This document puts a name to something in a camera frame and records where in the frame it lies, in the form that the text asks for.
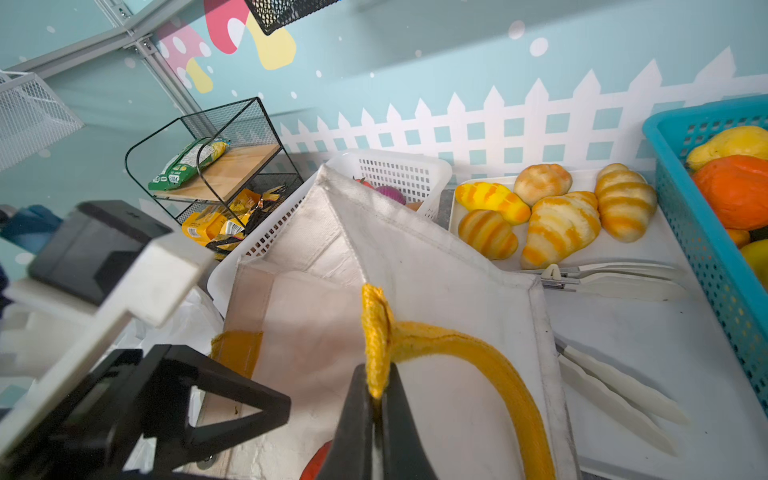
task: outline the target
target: wooden shelf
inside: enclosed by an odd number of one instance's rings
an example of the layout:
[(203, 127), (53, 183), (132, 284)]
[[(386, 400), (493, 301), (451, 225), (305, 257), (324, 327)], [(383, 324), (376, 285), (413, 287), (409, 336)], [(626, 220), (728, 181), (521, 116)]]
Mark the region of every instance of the wooden shelf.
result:
[[(216, 193), (228, 201), (279, 149), (278, 144), (232, 148), (203, 170), (203, 175)], [(218, 201), (200, 175), (181, 188), (156, 192), (155, 196), (168, 200)]]

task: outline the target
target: croissant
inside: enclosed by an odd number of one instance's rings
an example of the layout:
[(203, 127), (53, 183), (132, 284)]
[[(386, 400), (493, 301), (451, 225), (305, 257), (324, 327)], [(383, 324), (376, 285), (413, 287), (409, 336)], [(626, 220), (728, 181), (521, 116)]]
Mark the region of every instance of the croissant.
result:
[(592, 192), (546, 197), (533, 206), (520, 264), (526, 270), (557, 263), (600, 233), (598, 199)]
[(565, 195), (573, 184), (573, 178), (557, 164), (531, 165), (515, 180), (515, 193), (527, 205), (533, 207), (544, 197)]
[(645, 235), (656, 211), (656, 191), (642, 175), (625, 165), (611, 164), (598, 174), (598, 196), (603, 228), (620, 242), (630, 243)]
[(469, 212), (458, 225), (458, 237), (489, 260), (503, 260), (518, 249), (512, 226), (490, 210)]
[(459, 185), (456, 188), (456, 201), (469, 211), (499, 212), (511, 225), (525, 223), (531, 216), (531, 208), (501, 184), (478, 182)]

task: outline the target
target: green snack bag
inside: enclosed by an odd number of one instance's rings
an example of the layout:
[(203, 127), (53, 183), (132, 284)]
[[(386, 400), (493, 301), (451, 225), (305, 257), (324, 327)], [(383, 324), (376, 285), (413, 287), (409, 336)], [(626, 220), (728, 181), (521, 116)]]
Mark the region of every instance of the green snack bag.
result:
[(230, 142), (223, 138), (217, 138), (205, 145), (207, 141), (207, 138), (195, 140), (180, 154), (171, 158), (163, 171), (149, 183), (149, 190), (173, 190), (181, 187), (184, 182), (197, 175), (197, 152), (201, 148), (203, 151), (200, 153), (200, 169), (203, 170), (224, 155), (230, 146)]

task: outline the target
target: white fabric bag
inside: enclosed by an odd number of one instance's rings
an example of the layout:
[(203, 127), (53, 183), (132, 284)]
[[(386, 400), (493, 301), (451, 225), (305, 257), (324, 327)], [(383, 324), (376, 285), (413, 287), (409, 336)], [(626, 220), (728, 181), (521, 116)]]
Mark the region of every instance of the white fabric bag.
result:
[[(262, 323), (252, 378), (291, 397), (290, 420), (235, 448), (228, 476), (296, 480), (333, 437), (354, 367), (365, 361), (360, 291), (371, 283), (398, 321), (456, 329), (507, 356), (539, 408), (558, 478), (579, 477), (535, 276), (499, 270), (431, 221), (325, 166), (295, 215), (266, 261), (241, 260), (226, 321), (255, 315), (249, 321)], [(261, 303), (251, 300), (257, 296), (268, 296), (263, 307), (233, 308)], [(505, 404), (474, 366), (431, 356), (399, 371), (438, 478), (525, 477)]]

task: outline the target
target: black plastic mount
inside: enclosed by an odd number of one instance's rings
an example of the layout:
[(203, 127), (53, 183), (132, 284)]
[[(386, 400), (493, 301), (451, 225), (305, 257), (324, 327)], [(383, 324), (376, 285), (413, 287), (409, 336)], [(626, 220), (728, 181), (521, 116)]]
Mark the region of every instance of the black plastic mount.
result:
[(370, 480), (375, 429), (381, 433), (384, 479), (437, 480), (424, 453), (397, 366), (389, 370), (389, 385), (380, 415), (368, 393), (366, 366), (355, 368), (336, 435), (316, 480)]
[[(189, 424), (190, 389), (255, 407), (252, 415)], [(173, 473), (288, 422), (290, 398), (188, 346), (113, 351), (0, 465), (0, 478), (205, 478)], [(123, 472), (136, 441), (155, 437), (153, 471)]]

